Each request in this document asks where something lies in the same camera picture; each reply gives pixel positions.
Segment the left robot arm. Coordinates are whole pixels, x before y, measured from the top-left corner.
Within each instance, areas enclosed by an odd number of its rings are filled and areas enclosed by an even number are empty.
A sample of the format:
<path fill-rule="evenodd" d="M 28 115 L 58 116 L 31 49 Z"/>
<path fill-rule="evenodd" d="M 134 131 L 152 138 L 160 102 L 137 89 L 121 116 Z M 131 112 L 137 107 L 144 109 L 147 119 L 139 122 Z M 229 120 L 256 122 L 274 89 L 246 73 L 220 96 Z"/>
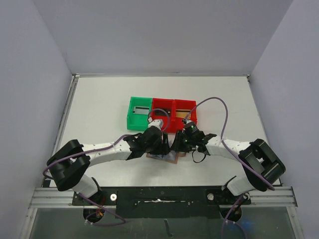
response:
<path fill-rule="evenodd" d="M 80 144 L 71 140 L 47 161 L 42 174 L 55 182 L 58 191 L 71 189 L 94 205 L 100 202 L 102 193 L 96 179 L 85 174 L 90 166 L 168 153 L 168 134 L 151 126 L 143 133 L 124 134 L 109 143 Z"/>

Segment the red double plastic bin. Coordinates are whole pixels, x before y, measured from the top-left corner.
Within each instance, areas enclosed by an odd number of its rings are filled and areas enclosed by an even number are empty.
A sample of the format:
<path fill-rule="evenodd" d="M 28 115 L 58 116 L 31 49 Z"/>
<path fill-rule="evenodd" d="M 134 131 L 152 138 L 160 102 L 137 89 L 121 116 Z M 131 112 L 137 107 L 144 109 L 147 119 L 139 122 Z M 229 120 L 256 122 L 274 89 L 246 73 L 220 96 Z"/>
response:
<path fill-rule="evenodd" d="M 182 118 L 177 118 L 175 116 L 176 109 L 189 109 L 192 110 L 196 106 L 196 101 L 190 100 L 179 100 L 179 99 L 161 99 L 161 98 L 153 98 L 152 100 L 152 110 L 155 108 L 169 108 L 171 109 L 171 115 L 169 120 L 163 116 L 156 116 L 154 111 L 151 113 L 151 118 L 161 119 L 163 120 L 163 127 L 164 129 L 167 125 L 167 129 L 165 130 L 166 133 L 175 134 L 178 130 L 183 129 L 183 122 Z"/>

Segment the tan leather card holder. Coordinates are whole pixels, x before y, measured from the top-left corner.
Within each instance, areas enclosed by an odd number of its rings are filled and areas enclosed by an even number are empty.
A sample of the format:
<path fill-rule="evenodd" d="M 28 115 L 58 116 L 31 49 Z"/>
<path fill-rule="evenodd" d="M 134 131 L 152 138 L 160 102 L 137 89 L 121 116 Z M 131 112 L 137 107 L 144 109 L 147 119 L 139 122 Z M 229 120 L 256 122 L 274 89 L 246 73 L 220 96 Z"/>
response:
<path fill-rule="evenodd" d="M 162 144 L 157 146 L 155 149 L 162 149 Z M 147 157 L 147 156 L 146 157 L 151 158 L 151 159 L 161 160 L 161 161 L 172 163 L 172 164 L 177 164 L 178 159 L 181 157 L 185 157 L 185 156 L 186 156 L 186 153 L 170 151 L 170 153 L 168 155 L 163 155 L 162 157 L 158 157 L 157 155 L 154 157 Z"/>

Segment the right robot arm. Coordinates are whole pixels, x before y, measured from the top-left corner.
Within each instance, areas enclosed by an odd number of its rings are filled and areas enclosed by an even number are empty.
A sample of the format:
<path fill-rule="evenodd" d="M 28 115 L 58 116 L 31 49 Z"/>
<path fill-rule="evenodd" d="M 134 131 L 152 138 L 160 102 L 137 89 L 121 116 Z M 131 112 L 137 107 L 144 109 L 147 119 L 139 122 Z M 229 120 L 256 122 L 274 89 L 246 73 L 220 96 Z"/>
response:
<path fill-rule="evenodd" d="M 170 148 L 176 152 L 198 151 L 205 156 L 221 156 L 237 160 L 245 175 L 234 176 L 226 182 L 222 198 L 232 204 L 240 195 L 252 190 L 265 192 L 285 173 L 286 167 L 262 139 L 234 141 L 216 134 L 205 134 L 192 121 L 178 130 Z"/>

